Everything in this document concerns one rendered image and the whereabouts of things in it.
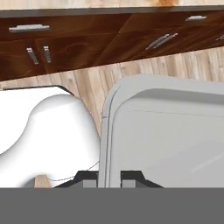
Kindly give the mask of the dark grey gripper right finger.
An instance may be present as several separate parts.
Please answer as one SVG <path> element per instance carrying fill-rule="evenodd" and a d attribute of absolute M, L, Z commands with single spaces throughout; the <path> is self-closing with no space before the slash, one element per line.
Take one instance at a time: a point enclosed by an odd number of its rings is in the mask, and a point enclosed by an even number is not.
<path fill-rule="evenodd" d="M 148 179 L 141 171 L 121 171 L 121 188 L 161 188 Z"/>

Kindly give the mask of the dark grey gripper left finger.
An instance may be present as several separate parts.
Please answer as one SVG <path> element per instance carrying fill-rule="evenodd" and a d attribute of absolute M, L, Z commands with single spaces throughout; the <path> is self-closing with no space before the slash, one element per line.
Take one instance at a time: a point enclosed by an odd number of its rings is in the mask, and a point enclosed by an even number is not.
<path fill-rule="evenodd" d="M 77 187 L 96 188 L 98 185 L 98 171 L 78 171 L 72 180 L 56 185 L 56 188 Z"/>

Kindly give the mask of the white rounded object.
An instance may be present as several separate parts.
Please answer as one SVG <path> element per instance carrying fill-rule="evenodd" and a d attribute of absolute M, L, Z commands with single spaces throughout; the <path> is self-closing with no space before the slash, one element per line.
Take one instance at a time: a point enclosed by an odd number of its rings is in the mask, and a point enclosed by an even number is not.
<path fill-rule="evenodd" d="M 99 163 L 100 137 L 85 103 L 56 94 L 33 108 L 18 140 L 0 154 L 0 188 L 24 187 L 37 176 L 59 186 Z"/>

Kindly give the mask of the large pale grey rounded panel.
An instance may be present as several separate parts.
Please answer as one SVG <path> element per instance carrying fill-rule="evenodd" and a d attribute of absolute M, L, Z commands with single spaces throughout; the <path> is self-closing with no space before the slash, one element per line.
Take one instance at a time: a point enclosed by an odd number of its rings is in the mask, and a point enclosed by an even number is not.
<path fill-rule="evenodd" d="M 138 74 L 108 92 L 98 185 L 141 171 L 162 187 L 224 188 L 224 82 Z"/>

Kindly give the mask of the white flat panel dark edge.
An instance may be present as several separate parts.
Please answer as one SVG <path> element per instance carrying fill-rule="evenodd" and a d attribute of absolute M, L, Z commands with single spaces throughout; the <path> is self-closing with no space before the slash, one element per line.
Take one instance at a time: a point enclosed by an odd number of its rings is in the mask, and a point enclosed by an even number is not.
<path fill-rule="evenodd" d="M 0 154 L 21 136 L 33 108 L 53 95 L 70 95 L 65 87 L 14 87 L 0 90 Z"/>

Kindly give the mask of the dark wood cupboard door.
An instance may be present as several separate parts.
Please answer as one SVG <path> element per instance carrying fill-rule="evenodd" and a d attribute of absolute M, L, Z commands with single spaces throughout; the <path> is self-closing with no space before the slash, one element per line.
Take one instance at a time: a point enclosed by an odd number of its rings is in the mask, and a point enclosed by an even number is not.
<path fill-rule="evenodd" d="M 40 38 L 37 47 L 49 74 L 91 67 L 115 37 L 114 33 L 64 38 Z M 49 46 L 51 63 L 47 63 L 43 46 Z"/>
<path fill-rule="evenodd" d="M 27 47 L 31 47 L 38 65 L 30 58 Z M 32 77 L 46 74 L 39 50 L 32 39 L 0 42 L 0 81 Z"/>
<path fill-rule="evenodd" d="M 224 35 L 224 24 L 184 27 L 177 29 L 175 32 L 178 33 L 178 36 L 155 49 L 140 52 L 133 57 L 133 60 L 224 46 L 224 39 L 216 40 L 221 35 Z"/>
<path fill-rule="evenodd" d="M 150 43 L 171 32 L 172 28 L 119 32 L 103 50 L 94 66 L 129 61 L 141 53 Z"/>

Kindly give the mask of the dark wood drawer front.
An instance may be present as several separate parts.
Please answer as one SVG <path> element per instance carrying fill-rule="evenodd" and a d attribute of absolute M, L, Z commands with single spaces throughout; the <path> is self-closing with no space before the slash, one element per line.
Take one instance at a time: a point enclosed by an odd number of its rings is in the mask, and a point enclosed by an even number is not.
<path fill-rule="evenodd" d="M 0 41 L 116 33 L 130 14 L 0 18 Z M 47 31 L 10 32 L 19 25 L 49 26 Z"/>
<path fill-rule="evenodd" d="M 206 16 L 201 21 L 186 21 L 190 16 Z M 146 32 L 183 26 L 219 25 L 224 23 L 224 10 L 152 12 L 132 14 L 120 32 Z"/>

